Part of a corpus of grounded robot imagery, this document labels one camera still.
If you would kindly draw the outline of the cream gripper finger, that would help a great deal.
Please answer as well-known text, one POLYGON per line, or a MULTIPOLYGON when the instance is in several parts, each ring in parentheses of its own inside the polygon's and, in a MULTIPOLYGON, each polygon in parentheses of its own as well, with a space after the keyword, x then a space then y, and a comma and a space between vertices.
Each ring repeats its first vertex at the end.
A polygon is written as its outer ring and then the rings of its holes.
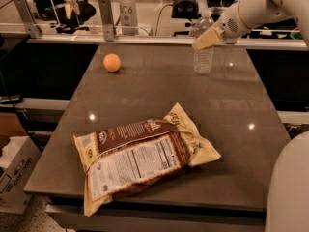
POLYGON ((192 47, 194 50, 212 47, 222 40, 223 33, 219 27, 211 27, 194 40, 192 47))

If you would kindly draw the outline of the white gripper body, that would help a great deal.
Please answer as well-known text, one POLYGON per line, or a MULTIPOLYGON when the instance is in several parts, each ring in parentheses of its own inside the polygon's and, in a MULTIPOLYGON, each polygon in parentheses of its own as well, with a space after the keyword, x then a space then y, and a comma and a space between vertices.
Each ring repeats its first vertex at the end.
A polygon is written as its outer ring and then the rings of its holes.
POLYGON ((229 8, 226 8, 214 26, 219 28, 225 39, 236 39, 250 31, 242 22, 239 15, 240 2, 236 2, 229 8))

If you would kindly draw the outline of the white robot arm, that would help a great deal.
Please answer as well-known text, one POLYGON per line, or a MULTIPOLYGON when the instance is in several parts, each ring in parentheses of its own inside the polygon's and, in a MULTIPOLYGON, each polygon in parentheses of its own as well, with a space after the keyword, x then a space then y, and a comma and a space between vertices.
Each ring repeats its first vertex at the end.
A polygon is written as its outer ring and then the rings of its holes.
MULTIPOLYGON (((267 23, 291 18, 309 46, 307 0, 239 0, 192 44, 196 50, 235 39, 267 23)), ((265 232, 309 232, 309 131, 292 139, 273 168, 265 232)))

